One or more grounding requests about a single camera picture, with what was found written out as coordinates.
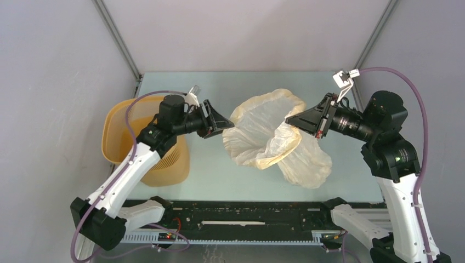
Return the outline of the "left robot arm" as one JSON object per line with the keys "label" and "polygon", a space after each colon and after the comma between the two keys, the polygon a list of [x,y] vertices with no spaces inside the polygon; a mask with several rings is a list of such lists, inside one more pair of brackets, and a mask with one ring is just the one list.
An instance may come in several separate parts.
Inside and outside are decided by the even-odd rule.
{"label": "left robot arm", "polygon": [[196,133],[207,139],[234,127],[209,100],[195,103],[188,97],[188,93],[166,91],[152,121],[138,135],[128,129],[132,148],[122,163],[91,195],[77,197],[70,205],[76,235],[109,251],[127,232],[152,223],[160,228],[172,224],[173,213],[154,199],[128,208],[123,204],[142,177],[177,143],[178,136]]}

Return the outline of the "translucent cream trash bag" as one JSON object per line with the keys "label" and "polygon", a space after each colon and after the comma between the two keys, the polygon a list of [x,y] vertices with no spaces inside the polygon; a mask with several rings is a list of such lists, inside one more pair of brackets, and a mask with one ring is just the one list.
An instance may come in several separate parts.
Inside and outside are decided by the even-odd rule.
{"label": "translucent cream trash bag", "polygon": [[244,101],[233,110],[234,127],[223,131],[223,145],[240,166],[264,170],[277,165],[293,185],[319,188],[332,172],[332,159],[313,136],[286,123],[306,103],[287,89]]}

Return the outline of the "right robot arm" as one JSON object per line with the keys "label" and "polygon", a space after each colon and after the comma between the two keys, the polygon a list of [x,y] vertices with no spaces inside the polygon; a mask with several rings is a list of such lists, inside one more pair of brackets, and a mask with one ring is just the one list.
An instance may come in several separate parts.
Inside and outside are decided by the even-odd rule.
{"label": "right robot arm", "polygon": [[375,92],[363,112],[328,93],[286,123],[318,139],[333,130],[363,142],[361,154],[380,186],[392,230],[374,225],[341,198],[323,204],[322,227],[348,231],[369,250],[373,262],[450,262],[436,246],[426,217],[416,215],[422,197],[414,187],[421,168],[414,146],[400,135],[407,115],[402,98],[392,92]]}

